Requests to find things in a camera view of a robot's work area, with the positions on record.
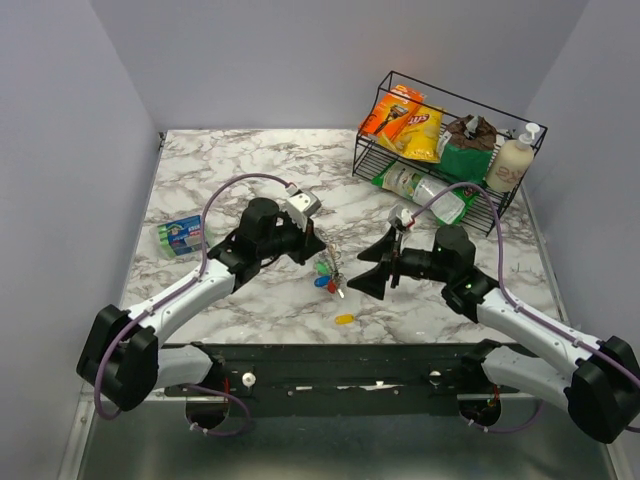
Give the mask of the metal keyring holder with rings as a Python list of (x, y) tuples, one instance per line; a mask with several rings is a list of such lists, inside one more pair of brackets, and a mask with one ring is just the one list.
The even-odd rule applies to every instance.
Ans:
[(316, 255), (315, 269), (317, 263), (325, 264), (331, 271), (329, 275), (338, 282), (343, 282), (345, 277), (342, 272), (341, 252), (335, 243), (327, 243), (327, 248)]

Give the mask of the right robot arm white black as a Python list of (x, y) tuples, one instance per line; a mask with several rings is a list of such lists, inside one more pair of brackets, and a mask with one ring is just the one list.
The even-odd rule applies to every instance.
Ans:
[(440, 282), (447, 306), (503, 333), (526, 349), (519, 354), (491, 346), (464, 362), (460, 379), (480, 392), (496, 384), (514, 388), (565, 410), (590, 438), (612, 443), (639, 416), (639, 362), (623, 339), (581, 333), (516, 299), (475, 265), (475, 245), (457, 225), (438, 228), (432, 250), (403, 246), (395, 228), (359, 254), (374, 268), (348, 281), (349, 288), (381, 300), (403, 277)]

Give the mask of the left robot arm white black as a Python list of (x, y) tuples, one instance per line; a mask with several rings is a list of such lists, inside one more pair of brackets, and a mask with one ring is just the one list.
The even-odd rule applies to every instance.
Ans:
[(239, 225), (212, 247), (206, 264), (154, 297), (121, 310), (101, 309), (76, 367), (97, 395), (120, 410), (137, 407), (152, 391), (189, 384), (201, 395), (214, 393), (222, 372), (203, 348), (164, 343), (195, 315), (253, 279), (264, 261), (288, 256), (302, 265), (323, 251), (313, 214), (320, 200), (299, 192), (284, 205), (268, 198), (251, 200)]

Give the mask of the blue key tag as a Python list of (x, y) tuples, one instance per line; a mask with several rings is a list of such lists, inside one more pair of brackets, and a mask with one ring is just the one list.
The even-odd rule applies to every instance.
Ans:
[(321, 276), (314, 281), (314, 285), (318, 288), (322, 288), (329, 283), (329, 280), (330, 280), (329, 276)]

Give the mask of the green key tag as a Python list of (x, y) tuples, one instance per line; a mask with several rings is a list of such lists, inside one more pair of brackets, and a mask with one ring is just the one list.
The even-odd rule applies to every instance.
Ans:
[(330, 269), (323, 263), (316, 264), (316, 271), (320, 276), (329, 276), (331, 274)]

